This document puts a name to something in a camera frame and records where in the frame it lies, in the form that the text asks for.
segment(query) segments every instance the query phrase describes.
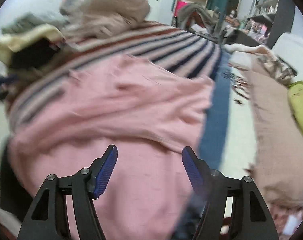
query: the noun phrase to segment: bed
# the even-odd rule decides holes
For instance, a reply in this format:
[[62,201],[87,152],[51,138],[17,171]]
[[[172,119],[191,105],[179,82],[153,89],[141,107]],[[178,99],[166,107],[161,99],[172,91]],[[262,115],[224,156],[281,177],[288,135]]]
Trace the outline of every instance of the bed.
[[[286,43],[295,47],[297,54],[288,53],[287,46],[283,47]],[[250,174],[248,170],[255,164],[257,152],[252,106],[247,98],[250,95],[240,95],[231,89],[233,84],[247,82],[247,79],[244,72],[228,65],[230,54],[222,51],[218,45],[171,26],[147,22],[136,30],[108,41],[89,39],[73,46],[78,53],[68,63],[34,83],[15,101],[9,114],[13,134],[20,127],[31,123],[51,101],[61,95],[60,84],[68,78],[71,70],[85,69],[89,62],[114,54],[132,54],[147,57],[181,77],[208,76],[215,81],[213,106],[207,110],[206,125],[200,134],[199,148],[196,151],[210,168],[220,170],[227,177],[241,179]],[[303,57],[301,48],[303,41],[285,33],[273,50],[294,66],[298,73],[303,73],[303,64],[296,64],[296,60]],[[226,217],[230,216],[231,206],[232,200],[228,199]],[[182,214],[182,218],[185,220],[182,219],[180,225],[188,223],[186,213]],[[184,239],[184,236],[180,238],[180,233],[175,232],[172,239]]]

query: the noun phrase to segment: yellow-green object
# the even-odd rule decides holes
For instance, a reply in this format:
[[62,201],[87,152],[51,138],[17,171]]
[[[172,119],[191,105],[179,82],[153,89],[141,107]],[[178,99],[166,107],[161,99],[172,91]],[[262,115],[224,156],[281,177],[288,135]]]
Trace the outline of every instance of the yellow-green object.
[[6,66],[11,63],[14,53],[34,44],[42,38],[55,42],[63,38],[61,32],[52,25],[43,24],[33,28],[31,31],[22,34],[5,34],[0,36],[0,61]]
[[289,86],[288,99],[298,126],[303,134],[303,81]]

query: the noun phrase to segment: pink box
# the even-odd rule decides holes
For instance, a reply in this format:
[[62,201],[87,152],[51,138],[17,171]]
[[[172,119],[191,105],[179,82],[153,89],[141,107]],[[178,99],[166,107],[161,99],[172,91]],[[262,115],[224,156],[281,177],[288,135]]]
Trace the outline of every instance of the pink box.
[[187,4],[188,4],[187,2],[178,1],[177,5],[176,5],[174,16],[177,17],[179,10]]

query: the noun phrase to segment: clothing pile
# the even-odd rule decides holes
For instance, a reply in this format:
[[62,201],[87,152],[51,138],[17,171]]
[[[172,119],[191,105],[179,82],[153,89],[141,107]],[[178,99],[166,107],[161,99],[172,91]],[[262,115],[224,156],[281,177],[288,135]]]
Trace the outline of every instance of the clothing pile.
[[63,95],[18,129],[10,143],[13,170],[35,195],[48,174],[76,173],[114,144],[117,164],[94,202],[106,239],[166,239],[192,193],[181,151],[197,149],[213,81],[181,78],[127,55],[87,65],[70,72]]
[[60,16],[28,13],[4,26],[0,61],[8,77],[15,77],[3,88],[8,93],[8,110],[26,87],[77,53],[75,42],[88,37],[106,39],[136,28],[149,11],[147,0],[63,0]]

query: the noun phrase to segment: beige fabric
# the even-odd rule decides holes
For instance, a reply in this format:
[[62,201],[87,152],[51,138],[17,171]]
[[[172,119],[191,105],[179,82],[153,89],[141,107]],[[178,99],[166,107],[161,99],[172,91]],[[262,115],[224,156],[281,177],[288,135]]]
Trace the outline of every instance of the beige fabric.
[[303,136],[292,117],[287,88],[245,71],[255,119],[255,183],[269,203],[303,205]]
[[52,25],[42,24],[23,34],[5,34],[0,36],[0,61],[6,66],[11,63],[13,53],[34,44],[42,38],[59,41],[63,38],[61,32]]
[[150,11],[147,0],[75,0],[68,13],[66,37],[109,38],[135,28]]
[[247,47],[242,44],[223,45],[228,52],[246,52],[259,55],[258,62],[268,72],[269,76],[283,85],[291,84],[294,78],[293,70],[284,62],[281,62],[276,54],[264,45]]
[[262,75],[269,76],[269,73],[258,61],[258,58],[259,55],[256,54],[236,51],[231,55],[229,64],[242,71],[252,70]]

